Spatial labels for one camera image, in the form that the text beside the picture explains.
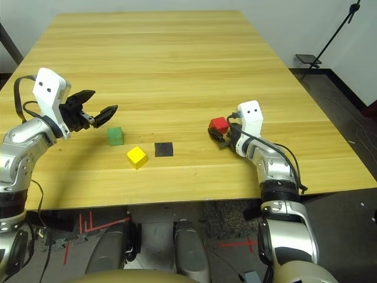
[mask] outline wire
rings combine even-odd
[[[292,169],[293,177],[295,178],[295,181],[296,181],[297,187],[300,188],[300,189],[302,190],[302,194],[304,194],[304,191],[307,190],[307,187],[306,187],[306,186],[303,186],[303,185],[301,184],[301,179],[300,179],[300,177],[299,177],[299,175],[298,175],[298,172],[300,172],[300,171],[299,171],[300,169],[298,168],[298,162],[297,162],[297,159],[296,159],[296,157],[294,156],[294,154],[292,153],[292,151],[289,150],[290,154],[292,154],[292,156],[293,156],[293,158],[294,158],[294,160],[295,160],[295,163],[296,163],[296,166],[297,166],[297,171],[296,171],[295,167],[293,166],[292,162],[289,160],[289,158],[285,155],[285,153],[284,153],[283,151],[281,151],[281,150],[278,149],[277,147],[273,146],[272,144],[270,144],[270,143],[268,143],[268,142],[266,142],[266,141],[264,141],[264,140],[262,140],[262,139],[260,139],[260,138],[258,138],[258,137],[256,137],[256,136],[253,136],[253,135],[251,135],[251,134],[248,134],[248,133],[246,133],[246,132],[240,130],[239,128],[237,128],[237,127],[235,127],[233,124],[231,124],[231,122],[229,121],[230,118],[235,119],[235,118],[239,118],[239,117],[240,117],[240,116],[239,116],[238,113],[232,113],[231,115],[229,115],[229,116],[226,118],[226,120],[227,120],[227,122],[228,122],[230,128],[232,128],[232,130],[236,130],[236,131],[238,131],[238,132],[241,133],[241,134],[244,134],[244,135],[247,136],[247,137],[250,137],[250,138],[252,138],[252,139],[254,139],[254,140],[257,140],[257,141],[259,141],[260,143],[263,143],[264,145],[270,147],[271,149],[273,149],[273,150],[275,150],[276,152],[278,152],[281,156],[283,156],[283,158],[285,159],[285,161],[288,163],[288,165],[289,165],[290,168]]]
[[[277,145],[277,146],[280,146],[280,147],[282,147],[282,148],[284,148],[284,149],[286,149],[286,150],[290,153],[290,155],[292,156],[293,160],[295,161],[296,169],[297,169],[297,176],[298,176],[298,178],[299,178],[299,182],[301,183],[300,167],[299,167],[299,163],[297,162],[297,158],[296,158],[296,156],[295,156],[295,155],[293,154],[293,152],[292,152],[288,147],[286,147],[285,145],[283,145],[283,144],[279,144],[279,143],[274,143],[274,144]]]
[[[29,79],[32,81],[35,81],[36,76],[34,75],[26,75],[24,77],[19,77],[15,80],[14,85],[13,85],[13,93],[14,93],[14,106],[16,108],[16,113],[18,117],[22,120],[22,123],[25,123],[27,120],[24,116],[24,113],[22,112],[22,103],[21,103],[21,96],[19,94],[19,84],[23,79]]]
[[[264,274],[263,283],[271,283],[273,279],[273,269],[272,267],[268,266],[266,273]]]
[[[224,258],[222,258],[217,252],[214,251],[214,248],[211,248],[210,246],[207,246],[208,247],[208,250],[210,250],[215,256],[217,256],[219,259],[221,259],[227,266],[229,266],[237,275],[238,277],[240,278],[240,280],[242,282],[244,282],[244,277],[241,275],[241,273],[239,273],[237,271],[237,269],[235,267],[233,267],[232,264],[230,264],[229,262],[227,262]]]
[[[41,115],[37,114],[36,112],[34,111],[31,111],[29,109],[26,108],[26,105],[30,104],[30,103],[37,103],[35,100],[31,100],[31,101],[26,101],[23,105],[22,105],[22,109],[25,110],[26,113],[28,113],[29,115],[33,116],[33,117],[37,117],[37,118],[42,118]]]
[[[42,202],[43,202],[43,196],[44,196],[44,193],[43,193],[43,189],[42,189],[42,186],[35,180],[31,179],[31,181],[35,184],[37,184],[37,186],[39,187],[41,193],[42,193],[42,197],[41,197],[41,200],[39,201],[39,205],[38,205],[38,217],[39,217],[39,221],[41,221],[41,223],[45,226],[46,228],[46,237],[48,239],[48,253],[47,253],[47,258],[46,258],[46,263],[45,263],[45,266],[43,267],[43,271],[42,271],[42,274],[41,274],[41,279],[39,279],[39,283],[42,282],[42,279],[43,279],[43,276],[45,275],[45,272],[46,272],[46,269],[47,269],[47,266],[49,264],[49,258],[51,256],[51,248],[52,248],[52,233],[51,231],[48,229],[46,223],[42,220],[42,217],[41,217],[41,208],[42,208]]]
[[[30,234],[31,234],[31,244],[30,244],[30,249],[29,249],[29,258],[28,260],[24,263],[24,265],[22,266],[22,268],[24,268],[25,266],[28,265],[28,263],[30,262],[32,256],[34,255],[34,245],[35,245],[35,235],[34,235],[34,230],[33,230],[33,227],[31,226],[30,222],[29,221],[26,221],[28,227],[29,227],[29,230],[30,230]]]
[[[46,236],[47,236],[48,242],[49,242],[49,244],[48,244],[48,253],[47,253],[47,258],[46,258],[45,266],[43,267],[43,271],[42,271],[42,274],[41,274],[41,279],[39,279],[39,283],[42,282],[43,276],[45,275],[47,266],[49,264],[49,258],[51,256],[52,235],[51,235],[51,232],[49,231],[49,229],[46,229]]]
[[[365,136],[366,136],[366,138],[367,138],[367,140],[368,140],[368,142],[370,142],[371,143],[371,145],[372,145],[372,147],[374,148],[374,149],[377,149],[374,145],[373,145],[373,143],[372,143],[372,141],[370,140],[370,138],[369,138],[369,136],[368,136],[368,133],[369,134],[372,134],[373,136],[376,136],[375,134],[373,134],[373,133],[371,133],[371,132],[369,132],[369,131],[367,131],[365,128],[364,128],[364,126],[359,122],[359,121],[357,121],[357,119],[355,119],[354,118],[354,116],[350,113],[350,112],[348,112],[347,111],[347,109],[345,109],[342,105],[340,105],[339,103],[337,103],[337,102],[335,102],[335,101],[333,101],[331,98],[329,98],[329,97],[320,97],[320,99],[327,99],[327,100],[329,100],[329,101],[331,101],[333,104],[336,104],[339,108],[341,108],[345,113],[347,113],[347,115],[362,129],[362,131],[364,132],[364,134],[365,134]],[[364,143],[364,141],[360,138],[360,136],[358,135],[358,131],[359,131],[360,129],[357,129],[357,131],[356,131],[356,137],[359,139],[359,141],[363,144],[363,146],[365,147],[365,149],[371,154],[371,156],[372,156],[372,158],[373,158],[373,161],[376,163],[376,165],[377,165],[377,159],[376,159],[376,157],[374,156],[374,154],[373,154],[373,152],[369,149],[369,147]]]
[[[43,196],[44,196],[44,193],[43,193],[43,189],[42,189],[42,186],[35,180],[31,179],[31,181],[35,184],[37,184],[37,186],[39,187],[41,193],[42,193],[42,197],[41,197],[41,200],[39,201],[39,205],[38,205],[38,217],[39,217],[39,221],[41,221],[41,223],[43,224],[43,226],[45,226],[45,228],[47,228],[47,225],[46,223],[42,220],[42,217],[41,217],[41,208],[42,208],[42,202],[43,202]]]

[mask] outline cube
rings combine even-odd
[[[124,144],[122,128],[108,128],[107,141],[110,146],[121,146]]]
[[[143,152],[138,146],[127,152],[127,159],[136,170],[142,165],[146,164],[148,161],[146,153]]]
[[[225,134],[228,131],[229,125],[224,117],[212,119],[208,128],[215,128],[221,134]]]

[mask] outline floor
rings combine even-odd
[[[308,75],[303,85],[377,179],[377,125],[361,116],[326,76]],[[362,189],[305,202],[319,244],[320,264],[339,282],[375,282],[377,189]],[[266,267],[256,246],[259,219],[244,221],[242,214],[245,208],[255,206],[253,200],[233,200],[72,211],[76,231],[57,236],[60,240],[43,282],[64,282],[83,275],[103,233],[95,229],[85,233],[84,221],[90,217],[93,227],[101,227],[124,218],[127,211],[134,222],[143,224],[143,245],[141,254],[126,268],[173,272],[173,222],[186,218],[203,238],[213,283],[240,282],[239,275],[247,271],[256,271],[263,279]],[[46,256],[46,246],[39,239],[30,264],[8,282],[38,282]]]

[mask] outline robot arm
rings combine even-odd
[[[90,125],[99,127],[117,110],[110,106],[97,117],[89,116],[82,104],[95,92],[81,91],[67,98],[69,82],[49,69],[41,68],[35,81],[33,93],[42,115],[7,132],[0,145],[0,282],[24,264],[28,246],[25,202],[37,160],[57,139],[69,139],[72,131]]]
[[[242,125],[230,124],[228,136],[236,153],[257,169],[262,199],[259,257],[268,266],[264,282],[337,282],[318,265],[318,245],[300,203],[295,169],[280,147],[260,137],[263,116],[258,102],[242,103],[237,110]]]

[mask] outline baseboard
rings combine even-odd
[[[331,69],[301,69],[301,68],[290,68],[293,74],[311,74],[311,75],[326,75],[337,88],[343,92],[345,97],[359,110],[363,111],[366,109],[365,103],[346,85],[341,78],[338,77]]]

